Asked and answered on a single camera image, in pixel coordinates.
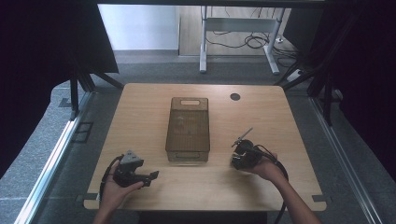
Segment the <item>wire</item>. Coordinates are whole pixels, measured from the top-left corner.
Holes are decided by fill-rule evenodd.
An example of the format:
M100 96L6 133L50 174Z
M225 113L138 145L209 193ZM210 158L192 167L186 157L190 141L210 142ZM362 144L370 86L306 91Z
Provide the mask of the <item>wire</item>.
M266 147L264 147L262 145L256 145L256 147L262 147L266 152L268 152L268 153L266 153L266 152L260 151L262 156L270 159L277 167L279 167L279 169L282 171L283 176L285 176L285 178L289 181L288 172L286 171L283 164L277 159L277 157L275 157L274 154L272 154ZM286 204L285 204L285 202L283 202L282 207L280 208L279 213L277 214L275 224L279 223L280 219L282 218L283 214L285 213L285 210L286 210Z
M254 33L251 33L250 35L245 37L245 40L244 40L245 43L242 44L242 45L239 45L239 46L229 46L229 45L225 45L225 44L222 44L222 43L219 43L219 42L212 42L212 41L210 41L208 39L206 39L206 41L208 43L210 43L210 44L220 45L220 46L223 46L223 47L226 47L226 48L230 48L230 49L239 49L239 48L242 48L244 46L248 46L251 49L261 49L265 44L268 43L268 41L265 38L263 38L263 37L261 37L259 35L254 35ZM255 43L259 44L259 46L254 46L253 44L251 44L251 41L255 41Z
M276 10L276 7L274 7L274 11L273 11L273 15L272 15L271 19L273 19L273 18L274 18L274 15L275 15L275 10Z
M99 188L99 202L102 201L103 190L105 189L106 180L107 180L107 177L109 176L111 167L113 166L114 162L122 160L123 157L124 157L123 154L120 155L120 156L118 156L116 159L114 159L114 160L108 165L108 167L107 167L107 169L106 169L106 171L105 171L105 174L104 174L103 177L102 177L102 181L101 181L101 183L100 183L100 188Z
M228 32L223 32L223 33L216 33L215 31L213 31L213 34L215 34L215 35L227 35L227 34L230 34L230 33L232 33L232 32L228 31Z
M225 10L225 13L227 13L227 16L231 17L230 14L228 14L227 7L224 7L224 10Z
M253 14L255 11L257 11L257 9L259 9L259 15L257 16L257 18L260 17L260 15L262 14L262 7L256 7L254 8L253 12L250 14L250 18L253 18Z
M347 15L344 15L344 20L339 20L330 33L326 36L326 38L318 45L315 49L311 50L308 54L305 56L298 55L296 58L296 62L286 71L286 73L278 80L274 85L280 85L284 80L286 80L287 77L289 77L296 69L298 69L300 66L305 66L313 63L315 60L318 58L322 57L322 54L324 50L327 50L330 48L330 44L332 44L332 40L334 37L337 35L337 31L341 29L341 27L344 25L344 21L347 20ZM315 73L319 72L323 64L325 63L325 59L321 59L321 63L319 65L316 65L311 71L305 72L303 76L299 76L296 79L294 79L292 82L289 82L282 86L284 90L287 90L288 88L291 88L292 86L297 85L298 83L301 83L304 80L307 80L315 75Z

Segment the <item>wooden table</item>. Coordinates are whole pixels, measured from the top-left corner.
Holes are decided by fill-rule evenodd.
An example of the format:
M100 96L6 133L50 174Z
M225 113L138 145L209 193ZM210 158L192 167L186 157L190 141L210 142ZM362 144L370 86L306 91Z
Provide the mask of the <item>wooden table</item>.
M238 93L240 100L230 95ZM165 143L172 97L209 100L210 152L207 163L179 166L170 163ZM111 161L131 149L144 165L137 174L160 171L148 188L127 196L124 209L140 211L275 211L283 202L269 181L230 166L233 142L248 128L246 139L278 154L290 183L315 211L322 195L311 162L291 114L285 93L276 86L127 84L94 171L88 193L97 194ZM85 200L88 209L99 202Z

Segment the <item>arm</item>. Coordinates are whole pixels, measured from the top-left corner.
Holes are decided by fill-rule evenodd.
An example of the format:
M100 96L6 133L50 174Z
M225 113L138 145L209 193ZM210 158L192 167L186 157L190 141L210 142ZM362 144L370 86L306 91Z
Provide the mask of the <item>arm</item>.
M259 175L261 178L269 180L275 185L285 201L294 224L321 223L273 162L267 158L262 158L255 167L246 169L245 171Z
M103 191L102 202L96 213L93 224L110 223L116 209L121 205L126 195L136 189L143 187L143 182L137 182L129 187L122 188L113 180L113 174L117 167L117 162L113 165L107 177L105 188Z

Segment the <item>human hand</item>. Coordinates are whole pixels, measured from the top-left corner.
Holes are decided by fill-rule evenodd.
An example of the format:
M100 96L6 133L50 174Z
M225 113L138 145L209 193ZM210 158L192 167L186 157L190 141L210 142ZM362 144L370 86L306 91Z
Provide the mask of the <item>human hand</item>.
M143 181L137 182L126 188L121 187L113 180L114 172L116 171L119 161L116 161L108 174L106 179L105 188L103 190L102 202L100 209L106 209L107 211L116 210L124 200L125 196L136 189L143 187Z
M96 213L93 224L110 223L110 219L114 211L116 211L116 209L121 205L125 196L132 191L143 187L143 181L132 184L126 188L123 188L114 182L113 175L119 163L119 161L114 162L110 172L108 173L105 188L102 194L102 202L100 203L99 210Z
M276 153L271 152L271 154L277 158ZM271 182L274 182L274 180L283 176L279 167L277 167L273 161L266 157L262 157L262 159L253 168L243 169L243 171L258 175L261 178Z

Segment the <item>gray floor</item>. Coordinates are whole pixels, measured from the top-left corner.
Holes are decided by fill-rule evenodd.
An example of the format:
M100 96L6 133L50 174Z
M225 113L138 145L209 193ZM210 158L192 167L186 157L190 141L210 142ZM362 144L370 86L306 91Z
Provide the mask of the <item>gray floor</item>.
M209 57L207 74L199 73L197 57L178 57L172 51L116 52L120 74L110 74L122 83L210 83L272 85L273 76L263 57ZM121 91L94 77L97 86L88 102L80 133L68 146L33 223L91 223L95 211L82 200L106 139ZM305 89L309 80L286 92L290 108L328 204L317 212L324 223L370 223L359 197L351 187L328 136ZM59 107L69 98L68 83L55 88L51 104L21 155L0 181L0 220L13 223L37 180L49 154L70 116L70 107ZM333 130L383 223L396 223L396 185L373 152L350 127L337 104L332 105ZM276 213L269 213L273 223ZM118 211L114 223L137 223L132 211ZM286 213L281 223L290 223Z

